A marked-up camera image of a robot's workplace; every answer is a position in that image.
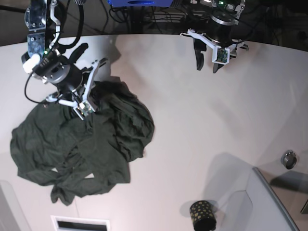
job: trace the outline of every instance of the crumpled fabric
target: crumpled fabric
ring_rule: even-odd
[[[143,157],[152,140],[151,114],[125,83],[97,82],[92,94],[99,110],[85,121],[70,107],[39,104],[12,131],[18,176],[54,185],[53,203],[69,205],[75,195],[107,193],[117,183],[129,183],[128,162]]]

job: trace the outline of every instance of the table surface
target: table surface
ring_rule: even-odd
[[[152,113],[154,139],[145,157],[130,164],[131,184],[76,198],[68,207],[52,204],[51,186],[16,176],[11,131],[35,104],[24,97],[20,57],[26,44],[1,47],[0,180],[12,185],[32,231],[52,231],[50,215],[109,219],[113,231],[192,230],[188,209],[194,201],[211,200],[221,209],[230,193],[245,189],[252,166],[278,163],[290,147],[308,149],[307,52],[249,42],[249,51],[240,49],[213,74],[210,51],[203,70],[196,70],[191,38],[121,35],[82,42],[89,49],[78,67],[110,58],[112,76]],[[108,66],[98,73],[100,79],[109,76]],[[42,100],[54,89],[33,79],[28,95]]]

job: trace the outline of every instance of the metal screw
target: metal screw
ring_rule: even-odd
[[[42,18],[42,23],[44,24],[44,25],[46,25],[46,20],[44,19],[44,18]]]
[[[233,4],[228,4],[227,5],[228,10],[234,10],[234,5]]]

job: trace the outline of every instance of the metal knob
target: metal knob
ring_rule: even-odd
[[[74,3],[76,3],[77,5],[83,5],[86,3],[87,0],[74,0]]]
[[[51,5],[52,5],[52,6],[56,6],[57,4],[58,4],[58,1],[57,1],[57,0],[52,0],[52,1],[51,1]]]
[[[287,170],[294,168],[297,163],[295,152],[293,150],[288,150],[285,154],[282,155],[281,163]]]

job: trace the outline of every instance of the black cup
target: black cup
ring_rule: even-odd
[[[195,231],[213,231],[216,229],[216,219],[212,205],[208,201],[197,201],[190,208],[193,228]]]

